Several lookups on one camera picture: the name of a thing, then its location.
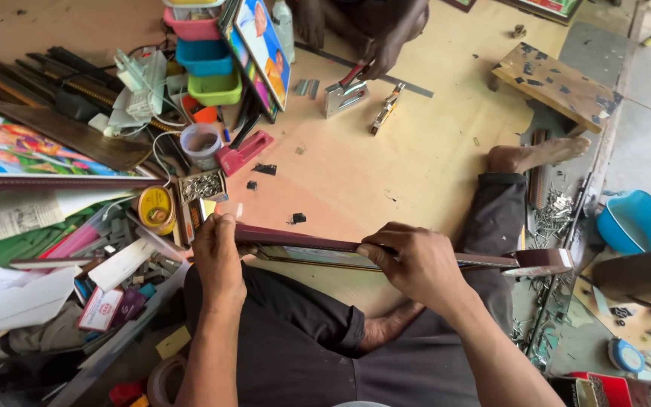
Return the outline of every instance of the hand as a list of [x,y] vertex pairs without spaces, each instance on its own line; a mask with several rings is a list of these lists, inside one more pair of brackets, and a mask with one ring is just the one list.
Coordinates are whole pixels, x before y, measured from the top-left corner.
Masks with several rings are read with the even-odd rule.
[[326,17],[321,10],[321,0],[298,0],[296,27],[305,42],[315,49],[323,49]]
[[211,214],[195,233],[193,252],[203,282],[203,310],[240,311],[248,291],[235,246],[235,218]]
[[[390,222],[362,242],[366,244],[358,247],[359,254],[379,266],[393,287],[431,309],[439,305],[455,309],[471,290],[451,241],[440,233]],[[398,260],[377,245],[398,251]]]
[[387,74],[396,65],[405,42],[398,31],[390,32],[388,35],[372,41],[358,64],[368,65],[371,61],[373,64],[358,79],[374,80]]

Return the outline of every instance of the fingernail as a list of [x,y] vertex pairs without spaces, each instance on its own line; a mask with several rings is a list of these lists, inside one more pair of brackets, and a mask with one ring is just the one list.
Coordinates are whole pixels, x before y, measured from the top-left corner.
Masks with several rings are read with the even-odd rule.
[[363,257],[368,257],[368,253],[369,253],[369,252],[368,252],[368,248],[367,248],[366,245],[360,245],[360,246],[358,246],[358,248],[356,249],[356,253],[357,253],[357,254],[360,254],[360,255],[363,256]]

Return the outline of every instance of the pink plastic bin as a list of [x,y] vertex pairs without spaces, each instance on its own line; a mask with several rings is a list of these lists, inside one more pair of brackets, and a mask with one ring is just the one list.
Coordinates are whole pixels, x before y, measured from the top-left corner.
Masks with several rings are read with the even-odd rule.
[[199,40],[219,40],[221,38],[218,31],[218,19],[210,20],[176,20],[172,14],[172,8],[165,8],[165,14],[162,16],[165,24],[172,27],[177,34],[177,38],[186,41]]

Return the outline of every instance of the plywood floor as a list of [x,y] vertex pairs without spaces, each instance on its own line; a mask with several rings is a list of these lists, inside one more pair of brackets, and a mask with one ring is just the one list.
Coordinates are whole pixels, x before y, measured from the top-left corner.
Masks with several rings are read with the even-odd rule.
[[[557,57],[568,28],[493,0],[479,0],[469,14],[436,0],[429,6],[426,29],[403,47],[389,73],[428,88],[433,98],[405,92],[373,137],[368,126],[393,90],[375,81],[369,83],[370,101],[326,121],[322,89],[349,69],[298,50],[292,83],[319,79],[318,99],[291,92],[277,123],[256,127],[276,138],[257,161],[278,165],[277,175],[237,172],[228,180],[230,201],[220,210],[240,208],[240,220],[253,225],[343,240],[360,240],[391,220],[456,237],[483,171],[483,155],[497,144],[516,145],[533,115],[514,89],[487,89],[490,70],[519,41]],[[26,14],[17,15],[18,9]],[[156,0],[0,0],[0,59],[59,45],[108,64],[116,47],[127,51],[162,41],[162,11]],[[526,38],[511,38],[516,24],[526,25]],[[332,35],[325,50],[357,59]],[[258,189],[247,190],[248,181],[258,181]],[[287,225],[297,212],[307,222]],[[367,314],[398,301],[380,274],[275,268]]]

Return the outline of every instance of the blue plastic bin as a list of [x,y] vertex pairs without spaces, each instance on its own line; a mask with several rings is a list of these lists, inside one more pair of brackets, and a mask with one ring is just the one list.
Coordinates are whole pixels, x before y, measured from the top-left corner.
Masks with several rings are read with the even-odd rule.
[[633,190],[608,200],[597,216],[597,229],[605,242],[621,254],[651,251],[651,195]]
[[185,41],[177,38],[175,59],[192,76],[228,75],[233,60],[225,43],[218,41]]

